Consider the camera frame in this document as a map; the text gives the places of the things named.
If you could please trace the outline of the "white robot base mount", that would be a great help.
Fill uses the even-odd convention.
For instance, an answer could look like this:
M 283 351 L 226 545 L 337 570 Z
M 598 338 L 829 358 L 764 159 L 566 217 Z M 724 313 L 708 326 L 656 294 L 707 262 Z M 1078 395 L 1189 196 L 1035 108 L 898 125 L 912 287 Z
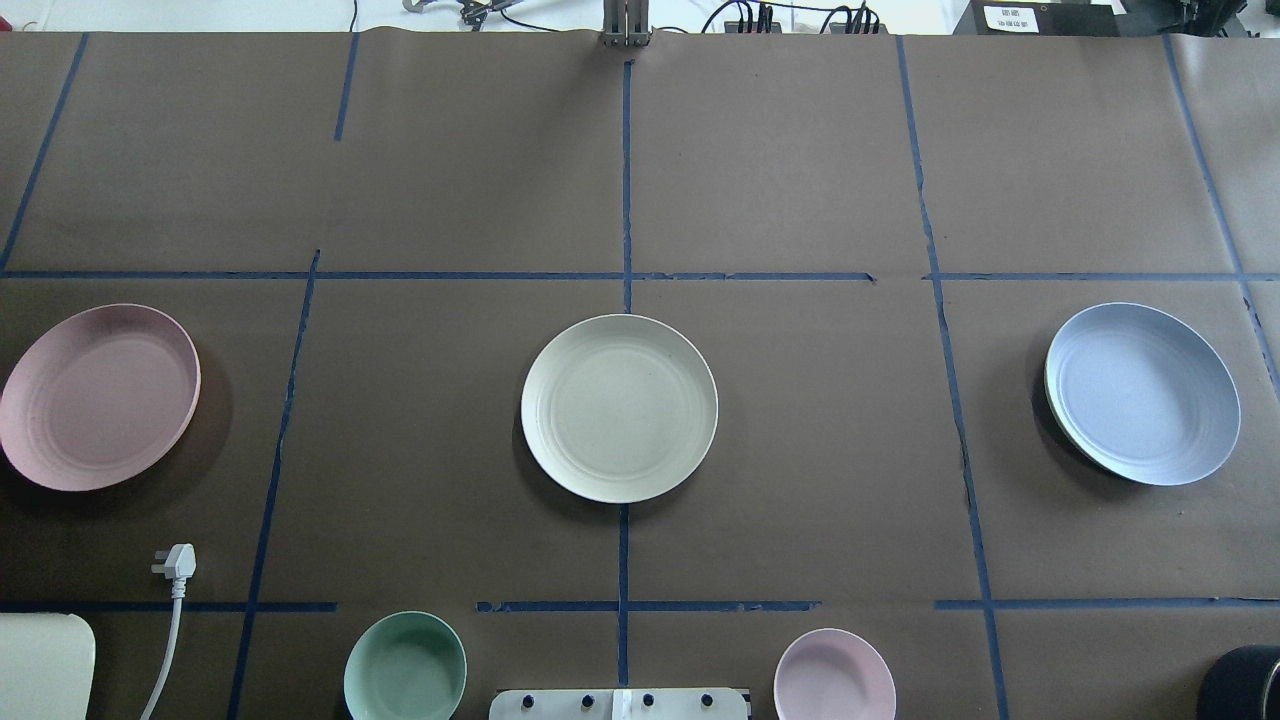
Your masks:
M 502 691 L 489 719 L 750 719 L 748 691 L 728 687 Z

